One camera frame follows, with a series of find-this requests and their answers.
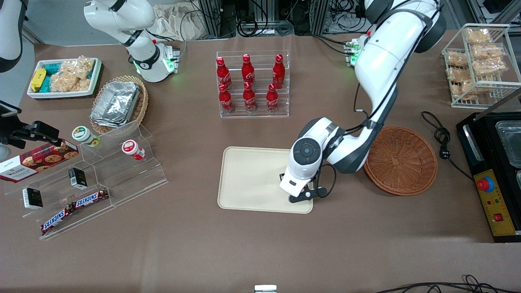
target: wicker tray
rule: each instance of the wicker tray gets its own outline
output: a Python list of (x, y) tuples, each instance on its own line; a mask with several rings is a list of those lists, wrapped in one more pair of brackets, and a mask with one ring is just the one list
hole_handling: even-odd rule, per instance
[[(143, 118), (145, 117), (146, 107), (148, 106), (148, 93), (146, 91), (145, 85), (137, 77), (127, 76), (127, 75), (116, 77), (115, 79), (111, 80), (110, 82), (112, 82), (112, 81), (122, 81), (122, 82), (129, 82), (129, 81), (131, 81), (131, 82), (134, 82), (135, 84), (139, 85), (140, 92), (139, 92), (139, 96), (138, 96), (138, 102), (135, 105), (134, 112), (132, 113), (132, 118), (130, 119), (130, 121), (137, 120), (139, 123), (136, 123), (135, 125), (136, 125), (136, 127), (139, 127), (139, 124), (141, 123), (141, 121), (143, 121)], [(98, 94), (96, 95), (96, 99), (94, 100), (94, 103), (92, 105), (93, 109), (96, 106), (96, 103), (98, 103), (98, 100), (100, 99), (101, 93), (107, 87), (107, 84), (108, 83), (106, 83), (100, 89), (100, 91), (98, 91)], [(107, 133), (107, 132), (109, 132), (109, 131), (111, 131), (111, 130), (113, 130), (115, 128), (115, 127), (98, 125), (98, 124), (94, 123), (93, 120), (91, 120), (91, 125), (92, 125), (92, 128), (97, 133), (99, 133), (101, 135), (104, 134), (104, 133)], [(129, 131), (129, 132), (132, 132), (134, 130), (135, 130), (135, 128), (134, 129), (126, 129), (126, 131)]]
[(418, 133), (404, 127), (385, 127), (369, 150), (364, 170), (381, 189), (414, 196), (434, 183), (438, 159)]

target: aluminum foil container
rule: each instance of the aluminum foil container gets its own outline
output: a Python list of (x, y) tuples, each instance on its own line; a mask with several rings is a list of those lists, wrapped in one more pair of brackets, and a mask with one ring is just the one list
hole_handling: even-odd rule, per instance
[(92, 109), (90, 118), (98, 125), (118, 127), (132, 117), (138, 101), (139, 85), (133, 82), (110, 82)]

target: coca-cola bottle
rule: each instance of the coca-cola bottle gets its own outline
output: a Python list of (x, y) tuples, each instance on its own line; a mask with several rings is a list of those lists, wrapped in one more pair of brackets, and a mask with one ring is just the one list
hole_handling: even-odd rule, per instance
[(266, 104), (268, 105), (268, 113), (276, 113), (279, 110), (279, 94), (277, 93), (276, 86), (273, 83), (269, 84), (266, 100)]
[(286, 74), (286, 68), (284, 68), (282, 60), (282, 54), (277, 54), (277, 56), (275, 56), (275, 65), (273, 66), (273, 83), (277, 89), (282, 89), (282, 85), (284, 84), (284, 76)]
[(226, 84), (227, 87), (231, 86), (231, 77), (230, 70), (225, 65), (225, 60), (222, 57), (217, 57), (217, 77), (219, 78), (219, 83)]
[(231, 101), (231, 95), (228, 92), (226, 84), (221, 83), (219, 85), (219, 101), (221, 102), (221, 108), (223, 113), (231, 114), (235, 110)]
[(249, 113), (255, 112), (257, 110), (257, 103), (255, 102), (255, 93), (252, 91), (251, 82), (247, 81), (244, 83), (244, 92), (242, 93), (242, 97), (244, 98), (246, 111)]
[(252, 63), (250, 62), (250, 55), (244, 54), (242, 55), (242, 79), (244, 82), (250, 82), (252, 86), (255, 84), (255, 69), (253, 68)]

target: yellow control panel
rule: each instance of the yellow control panel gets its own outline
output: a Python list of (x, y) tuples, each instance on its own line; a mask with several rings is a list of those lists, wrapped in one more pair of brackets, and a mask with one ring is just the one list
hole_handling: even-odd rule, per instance
[(492, 169), (474, 175), (474, 181), (478, 187), (481, 204), (485, 209), (492, 234), (494, 236), (515, 235), (514, 224), (512, 224)]

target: beige tray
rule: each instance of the beige tray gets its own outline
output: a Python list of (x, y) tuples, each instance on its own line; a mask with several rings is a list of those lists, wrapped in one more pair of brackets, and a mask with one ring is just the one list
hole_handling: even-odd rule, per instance
[(223, 209), (307, 214), (313, 201), (290, 203), (279, 187), (289, 150), (230, 146), (222, 156), (217, 203)]

